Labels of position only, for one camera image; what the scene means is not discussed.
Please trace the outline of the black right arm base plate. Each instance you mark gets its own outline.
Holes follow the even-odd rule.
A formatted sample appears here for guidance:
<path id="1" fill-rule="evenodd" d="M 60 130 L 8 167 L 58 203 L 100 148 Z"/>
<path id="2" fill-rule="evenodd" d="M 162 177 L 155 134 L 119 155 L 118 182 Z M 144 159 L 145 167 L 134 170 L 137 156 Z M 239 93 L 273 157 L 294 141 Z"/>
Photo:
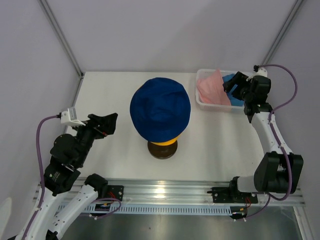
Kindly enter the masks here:
<path id="1" fill-rule="evenodd" d="M 258 197 L 250 192 L 231 190 L 230 187 L 212 187 L 206 192 L 212 196 L 213 203 L 218 204 L 257 204 Z"/>

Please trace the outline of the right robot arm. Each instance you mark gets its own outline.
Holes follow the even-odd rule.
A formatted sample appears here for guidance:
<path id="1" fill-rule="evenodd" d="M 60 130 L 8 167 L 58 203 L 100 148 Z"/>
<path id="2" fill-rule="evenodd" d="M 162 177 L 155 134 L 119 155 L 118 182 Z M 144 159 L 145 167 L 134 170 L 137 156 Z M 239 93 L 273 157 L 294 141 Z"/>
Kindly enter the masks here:
<path id="1" fill-rule="evenodd" d="M 276 123 L 275 109 L 267 102 L 271 80 L 260 68 L 252 76 L 237 72 L 223 83 L 226 93 L 244 102 L 244 114 L 255 129 L 263 149 L 263 158 L 252 176 L 236 176 L 230 182 L 228 197 L 241 201 L 246 193 L 266 193 L 285 200 L 296 189 L 304 160 L 288 147 Z"/>

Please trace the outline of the pink bucket hat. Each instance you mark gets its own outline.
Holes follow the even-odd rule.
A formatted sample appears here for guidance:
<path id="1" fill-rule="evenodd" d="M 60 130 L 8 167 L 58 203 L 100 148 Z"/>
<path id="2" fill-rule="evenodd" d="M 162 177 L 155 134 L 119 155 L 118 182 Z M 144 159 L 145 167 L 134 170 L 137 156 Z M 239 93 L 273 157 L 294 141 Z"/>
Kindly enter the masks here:
<path id="1" fill-rule="evenodd" d="M 208 77 L 199 78 L 196 82 L 199 99 L 204 104 L 231 106 L 224 92 L 221 71 L 216 69 Z"/>

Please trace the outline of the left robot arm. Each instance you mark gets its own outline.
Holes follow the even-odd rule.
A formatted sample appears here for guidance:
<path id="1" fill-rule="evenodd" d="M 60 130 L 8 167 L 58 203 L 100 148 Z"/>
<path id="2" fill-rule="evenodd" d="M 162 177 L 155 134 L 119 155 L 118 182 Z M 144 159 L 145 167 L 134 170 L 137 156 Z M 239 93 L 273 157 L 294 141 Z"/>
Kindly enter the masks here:
<path id="1" fill-rule="evenodd" d="M 58 211 L 58 207 L 72 189 L 80 175 L 86 158 L 95 140 L 113 135 L 118 114 L 106 116 L 89 114 L 88 119 L 77 119 L 75 110 L 68 108 L 59 114 L 44 118 L 36 130 L 36 152 L 40 172 L 40 190 L 32 212 L 14 240 L 60 240 L 69 226 L 93 203 L 106 201 L 109 204 L 122 203 L 110 191 L 108 181 L 94 173 L 89 175 L 77 195 Z M 50 150 L 51 159 L 43 167 L 40 151 L 40 131 L 44 122 L 59 119 L 62 125 L 76 130 L 76 135 L 68 133 L 58 136 Z"/>

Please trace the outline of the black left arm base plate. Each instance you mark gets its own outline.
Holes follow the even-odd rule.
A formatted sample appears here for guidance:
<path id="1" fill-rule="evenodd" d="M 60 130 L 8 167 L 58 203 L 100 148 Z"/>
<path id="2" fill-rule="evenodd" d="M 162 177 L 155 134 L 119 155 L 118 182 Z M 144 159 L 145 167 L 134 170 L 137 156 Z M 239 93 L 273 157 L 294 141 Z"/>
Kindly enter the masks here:
<path id="1" fill-rule="evenodd" d="M 105 198 L 114 198 L 122 201 L 124 196 L 124 188 L 125 187 L 123 185 L 108 185 L 103 196 Z"/>

